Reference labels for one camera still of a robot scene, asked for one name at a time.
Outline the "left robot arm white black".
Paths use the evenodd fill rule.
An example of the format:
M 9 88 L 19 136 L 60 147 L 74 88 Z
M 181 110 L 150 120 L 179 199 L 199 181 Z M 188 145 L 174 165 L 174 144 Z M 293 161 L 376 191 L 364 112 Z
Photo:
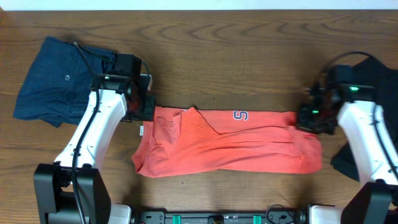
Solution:
M 41 223 L 133 223 L 128 205 L 112 203 L 100 174 L 117 125 L 152 121 L 149 73 L 133 54 L 117 54 L 111 70 L 93 76 L 88 106 L 71 140 L 51 164 L 39 164 L 34 187 Z

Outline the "orange t-shirt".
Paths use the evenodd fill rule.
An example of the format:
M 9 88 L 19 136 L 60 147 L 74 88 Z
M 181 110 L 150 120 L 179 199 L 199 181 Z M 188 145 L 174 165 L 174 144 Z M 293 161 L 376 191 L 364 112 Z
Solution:
M 155 109 L 132 156 L 146 177 L 218 169 L 309 174 L 322 168 L 318 137 L 296 128 L 295 113 Z

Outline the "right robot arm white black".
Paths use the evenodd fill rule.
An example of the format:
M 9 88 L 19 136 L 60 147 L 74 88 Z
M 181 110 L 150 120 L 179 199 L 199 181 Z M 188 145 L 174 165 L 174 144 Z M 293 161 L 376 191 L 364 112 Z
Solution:
M 397 152 L 376 101 L 377 78 L 369 83 L 347 65 L 325 69 L 300 106 L 297 127 L 313 134 L 345 133 L 361 188 L 347 206 L 312 205 L 307 223 L 387 223 L 397 198 Z

